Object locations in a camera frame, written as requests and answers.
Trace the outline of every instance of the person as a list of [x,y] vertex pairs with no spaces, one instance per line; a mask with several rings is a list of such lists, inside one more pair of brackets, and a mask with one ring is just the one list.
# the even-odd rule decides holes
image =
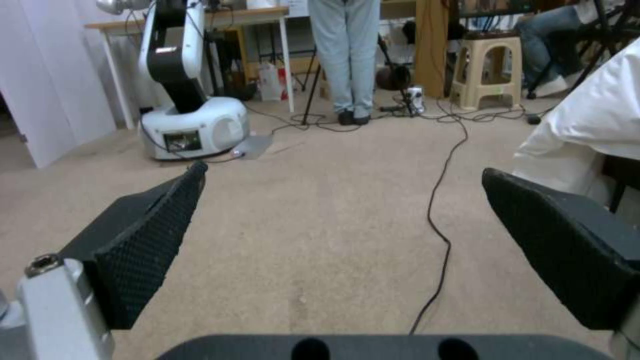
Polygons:
[[339,123],[369,123],[380,0],[311,0],[308,8]]
[[[605,13],[625,0],[602,0]],[[579,0],[575,4],[562,6],[547,12],[536,14],[520,21],[515,28],[522,41],[523,70],[525,84],[531,84],[540,75],[549,61],[556,63],[536,89],[538,97],[562,92],[578,80],[582,62],[576,50],[575,41],[552,41],[550,35],[556,31],[575,31],[583,24],[589,24],[598,18],[593,0]]]

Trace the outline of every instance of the light blue jeans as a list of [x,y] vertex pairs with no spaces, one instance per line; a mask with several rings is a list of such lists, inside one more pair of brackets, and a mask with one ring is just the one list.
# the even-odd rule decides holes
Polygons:
[[573,6],[539,13],[516,25],[522,41],[525,83],[531,84],[535,81],[552,58],[555,64],[542,83],[558,76],[573,74],[582,68],[574,39],[555,38],[552,41],[549,38],[549,35],[556,31],[575,31],[580,26],[582,23]]
[[380,24],[380,0],[309,0],[309,15],[336,113],[369,116]]

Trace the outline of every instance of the table leg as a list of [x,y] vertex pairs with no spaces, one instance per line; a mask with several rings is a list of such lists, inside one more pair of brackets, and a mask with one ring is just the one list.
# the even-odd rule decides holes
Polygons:
[[282,56],[284,57],[284,71],[287,77],[287,95],[289,96],[289,112],[294,112],[293,83],[291,79],[291,64],[289,63],[289,43],[287,40],[287,24],[285,17],[280,18],[280,41],[282,42]]
[[100,31],[100,34],[102,35],[102,46],[104,47],[104,52],[107,55],[107,62],[109,63],[109,68],[111,69],[113,82],[116,85],[116,93],[118,94],[118,102],[120,102],[120,108],[122,109],[122,115],[124,115],[124,121],[127,124],[127,129],[134,129],[136,127],[136,124],[133,121],[133,112],[131,111],[131,107],[129,106],[129,101],[127,100],[127,93],[125,92],[125,88],[122,83],[120,69],[116,64],[116,59],[113,55],[113,50],[111,49],[111,41],[109,39],[109,35],[105,31]]

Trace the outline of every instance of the floor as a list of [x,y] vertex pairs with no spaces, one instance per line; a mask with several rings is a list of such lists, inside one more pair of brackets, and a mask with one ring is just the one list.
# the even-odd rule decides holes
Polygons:
[[[296,101],[302,109],[304,99]],[[252,106],[288,116],[282,104]],[[438,113],[433,101],[427,113]],[[258,134],[280,125],[251,119]],[[522,119],[466,126],[470,139],[433,210],[453,242],[449,272],[419,333],[542,333],[606,351],[609,333],[588,331],[560,304],[481,188],[482,170],[510,170],[532,127]],[[376,120],[352,133],[285,129],[257,160],[212,165],[163,287],[133,330],[114,333],[115,358],[158,356],[214,333],[408,332],[435,290],[445,250],[426,205],[461,137],[456,124],[420,118]],[[0,167],[0,288],[13,298],[29,259],[60,249],[118,196],[185,166],[144,157],[136,133],[121,130],[43,170]]]

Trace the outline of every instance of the plastic stool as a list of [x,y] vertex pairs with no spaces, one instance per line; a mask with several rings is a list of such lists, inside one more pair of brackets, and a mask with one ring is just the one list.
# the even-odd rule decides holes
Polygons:
[[[492,50],[497,55],[489,73],[489,83],[483,84],[484,58]],[[502,76],[506,49],[511,51],[511,80]],[[522,50],[520,37],[514,32],[469,33],[462,41],[451,84],[451,101],[465,110],[477,110],[480,99],[490,95],[510,95],[513,107],[520,105],[522,91]]]

